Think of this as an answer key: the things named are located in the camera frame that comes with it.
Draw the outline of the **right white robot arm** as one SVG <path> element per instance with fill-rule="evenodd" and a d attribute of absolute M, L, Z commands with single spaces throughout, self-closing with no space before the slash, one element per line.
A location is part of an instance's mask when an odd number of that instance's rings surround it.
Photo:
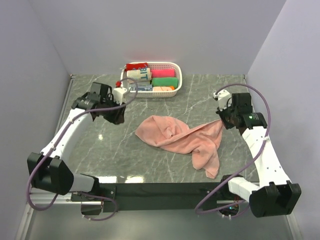
<path fill-rule="evenodd" d="M 249 203 L 257 218 L 290 215 L 302 190 L 292 183 L 282 168 L 269 138 L 267 122 L 260 112 L 254 112 L 250 93 L 214 93 L 218 102 L 216 113 L 225 128 L 236 128 L 254 159 L 259 183 L 254 184 L 237 174 L 220 187 L 220 195 L 230 200 L 234 196 Z"/>

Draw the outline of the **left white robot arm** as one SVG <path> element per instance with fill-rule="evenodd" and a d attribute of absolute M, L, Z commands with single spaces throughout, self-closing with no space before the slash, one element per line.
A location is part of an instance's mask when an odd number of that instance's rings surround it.
<path fill-rule="evenodd" d="M 31 153 L 27 158 L 33 188 L 58 195 L 82 192 L 89 201 L 100 197 L 99 180 L 94 176 L 73 173 L 68 167 L 68 160 L 79 138 L 97 117 L 102 116 L 115 125 L 124 122 L 127 91 L 120 81 L 115 88 L 94 82 L 90 91 L 73 102 L 67 119 L 50 143 L 40 153 Z"/>

